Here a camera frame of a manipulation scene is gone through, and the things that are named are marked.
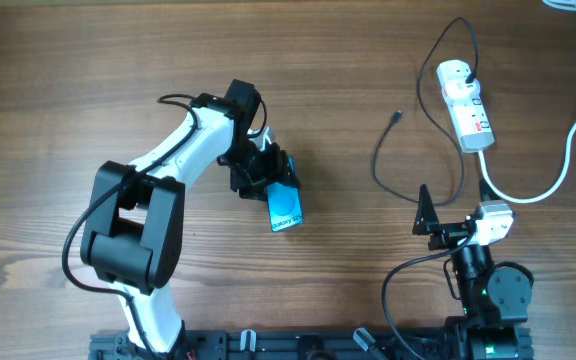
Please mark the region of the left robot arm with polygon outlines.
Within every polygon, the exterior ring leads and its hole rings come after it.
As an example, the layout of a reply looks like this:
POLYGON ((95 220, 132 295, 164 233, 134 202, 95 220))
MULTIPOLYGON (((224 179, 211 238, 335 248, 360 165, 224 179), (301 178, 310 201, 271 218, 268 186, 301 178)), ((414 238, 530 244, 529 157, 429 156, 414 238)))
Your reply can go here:
POLYGON ((129 329, 115 356, 194 359, 169 285, 182 250, 187 189, 210 164, 224 166, 231 190, 266 203, 270 228, 280 232, 304 221, 301 182, 270 128, 251 128, 266 107, 253 84, 233 80, 222 97, 169 94, 158 101, 185 109, 186 118, 147 154, 103 164, 73 230, 83 234, 81 261, 124 308, 129 329))

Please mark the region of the Galaxy smartphone with teal screen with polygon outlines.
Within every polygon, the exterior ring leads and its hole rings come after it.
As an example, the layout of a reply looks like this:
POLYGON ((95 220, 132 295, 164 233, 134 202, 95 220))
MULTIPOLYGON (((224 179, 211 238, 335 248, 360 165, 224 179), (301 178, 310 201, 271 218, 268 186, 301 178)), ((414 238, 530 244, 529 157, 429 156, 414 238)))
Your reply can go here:
POLYGON ((281 232, 303 223, 300 189, 273 183, 266 188, 271 230, 281 232))

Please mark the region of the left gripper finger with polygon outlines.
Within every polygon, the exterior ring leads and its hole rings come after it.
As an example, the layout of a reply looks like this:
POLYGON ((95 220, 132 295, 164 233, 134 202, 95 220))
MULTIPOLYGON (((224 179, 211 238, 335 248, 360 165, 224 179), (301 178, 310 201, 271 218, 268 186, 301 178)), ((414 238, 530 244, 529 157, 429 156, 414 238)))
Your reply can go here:
POLYGON ((237 192, 241 199, 267 201, 267 188, 268 182, 241 182, 237 185, 237 192))
POLYGON ((276 177, 276 182, 289 188, 301 188, 301 182, 298 179, 291 157, 285 150, 279 151, 280 171, 276 177))

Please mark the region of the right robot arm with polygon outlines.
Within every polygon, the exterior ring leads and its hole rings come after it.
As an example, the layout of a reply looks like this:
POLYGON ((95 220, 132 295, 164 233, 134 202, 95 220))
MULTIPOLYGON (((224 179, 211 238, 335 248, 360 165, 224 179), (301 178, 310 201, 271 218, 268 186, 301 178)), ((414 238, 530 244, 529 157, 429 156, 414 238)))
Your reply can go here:
POLYGON ((438 219, 430 192, 419 190, 412 233, 430 237, 428 248, 446 250, 457 285, 453 298, 461 302, 464 315, 450 317, 445 353, 448 359, 526 360, 535 357, 528 320, 534 277, 515 262, 495 262, 491 246, 505 239, 514 211, 500 199, 485 198, 462 222, 438 219))

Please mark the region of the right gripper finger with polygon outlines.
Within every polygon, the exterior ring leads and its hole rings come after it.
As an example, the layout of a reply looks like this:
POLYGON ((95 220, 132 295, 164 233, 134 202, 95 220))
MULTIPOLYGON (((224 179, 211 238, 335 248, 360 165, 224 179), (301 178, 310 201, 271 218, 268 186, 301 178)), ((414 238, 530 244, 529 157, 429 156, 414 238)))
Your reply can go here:
POLYGON ((498 199, 498 195, 483 178, 479 180, 479 195, 481 202, 495 201, 498 199))
POLYGON ((420 186, 418 208, 412 228, 413 235, 430 235, 440 232, 440 222, 426 184, 420 186))

